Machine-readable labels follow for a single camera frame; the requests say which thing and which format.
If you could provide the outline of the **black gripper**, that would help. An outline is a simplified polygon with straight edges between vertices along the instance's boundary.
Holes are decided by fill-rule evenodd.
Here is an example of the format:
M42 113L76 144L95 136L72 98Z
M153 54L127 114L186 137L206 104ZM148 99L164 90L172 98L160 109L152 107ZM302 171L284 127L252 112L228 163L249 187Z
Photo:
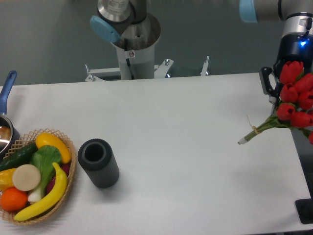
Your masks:
M259 77L263 94L268 95L268 100L271 104L276 104L279 100L280 84L275 75L280 75L283 66L288 61L303 62L304 74L312 72L313 65L313 36L292 33L284 36L281 39L280 47L276 62L271 67L262 67L259 71ZM274 87L271 85L270 78L273 77L275 82Z

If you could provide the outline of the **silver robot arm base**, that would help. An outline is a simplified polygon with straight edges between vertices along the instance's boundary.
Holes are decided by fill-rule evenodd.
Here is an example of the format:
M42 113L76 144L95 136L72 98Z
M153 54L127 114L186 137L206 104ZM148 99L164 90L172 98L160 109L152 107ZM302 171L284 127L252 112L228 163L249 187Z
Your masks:
M89 23L96 35L115 47L119 68L149 61L155 65L161 26L147 12L145 0L100 0Z

